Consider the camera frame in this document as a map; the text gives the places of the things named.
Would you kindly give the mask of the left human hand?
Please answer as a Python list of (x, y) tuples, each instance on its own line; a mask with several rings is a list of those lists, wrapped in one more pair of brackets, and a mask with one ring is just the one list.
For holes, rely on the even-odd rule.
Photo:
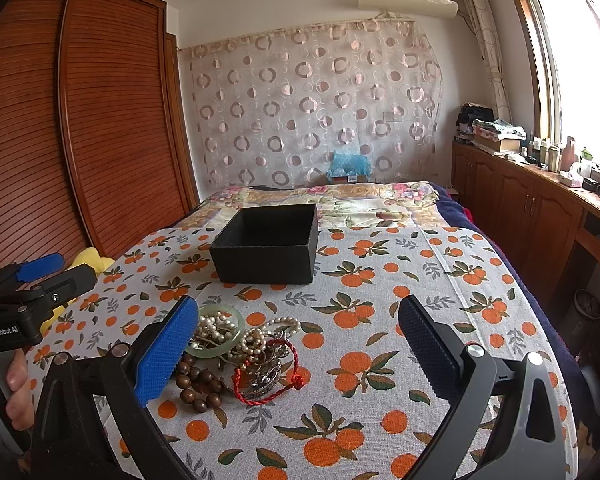
[(6, 404), (6, 414), (15, 430), (28, 430), (34, 424), (34, 408), (27, 361), (21, 349), (15, 351), (5, 380), (12, 390), (12, 396)]

